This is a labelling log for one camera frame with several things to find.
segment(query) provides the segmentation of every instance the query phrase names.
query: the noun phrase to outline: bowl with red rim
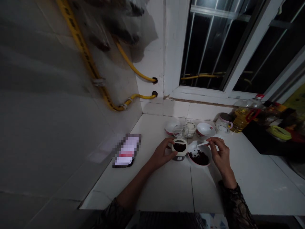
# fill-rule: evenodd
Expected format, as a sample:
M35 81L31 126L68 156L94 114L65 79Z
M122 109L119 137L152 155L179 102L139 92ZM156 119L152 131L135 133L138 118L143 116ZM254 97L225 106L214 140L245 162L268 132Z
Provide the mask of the bowl with red rim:
M216 130L210 124L201 122L197 125L196 134L200 139L207 140L208 138L215 136Z
M181 125L181 122L179 122L178 120L171 120L169 122L166 123L165 125L165 132L167 135L172 136L173 135L173 129L175 126L177 125Z

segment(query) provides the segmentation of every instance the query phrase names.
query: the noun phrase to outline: smartphone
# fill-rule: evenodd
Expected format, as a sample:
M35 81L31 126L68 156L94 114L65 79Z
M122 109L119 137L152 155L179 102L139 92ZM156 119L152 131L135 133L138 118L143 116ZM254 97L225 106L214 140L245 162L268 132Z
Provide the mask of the smartphone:
M133 165L141 143L140 134L126 134L114 149L113 168L126 168Z

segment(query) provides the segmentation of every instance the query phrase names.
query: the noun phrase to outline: plastic bottle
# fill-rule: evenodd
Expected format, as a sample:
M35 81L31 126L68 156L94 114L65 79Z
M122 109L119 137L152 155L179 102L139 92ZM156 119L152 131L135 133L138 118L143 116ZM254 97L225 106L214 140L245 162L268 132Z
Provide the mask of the plastic bottle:
M261 111L263 94L257 94L254 99L243 101L240 107L235 111L235 120L231 131L241 132L249 122L254 120Z

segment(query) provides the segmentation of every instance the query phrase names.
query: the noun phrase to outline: lace sleeve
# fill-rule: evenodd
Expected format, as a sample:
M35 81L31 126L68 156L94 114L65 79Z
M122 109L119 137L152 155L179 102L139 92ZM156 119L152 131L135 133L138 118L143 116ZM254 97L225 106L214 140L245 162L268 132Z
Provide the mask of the lace sleeve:
M101 212L92 229L125 228L133 216L133 212L121 207L116 198Z
M226 188L223 181L220 181L219 185L229 228L257 229L257 225L248 209L239 185L237 184L235 189Z

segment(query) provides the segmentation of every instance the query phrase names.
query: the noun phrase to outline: window frame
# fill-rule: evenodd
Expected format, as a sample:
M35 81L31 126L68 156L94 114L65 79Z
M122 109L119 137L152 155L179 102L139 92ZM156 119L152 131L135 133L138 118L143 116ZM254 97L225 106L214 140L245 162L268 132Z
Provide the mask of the window frame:
M233 88L267 32L282 1L266 0L262 6L223 91L179 85L190 1L166 0L164 95L177 99L224 105L233 105L240 99L254 98L255 93L233 91ZM275 97L274 93L304 61L305 46L266 90L263 101Z

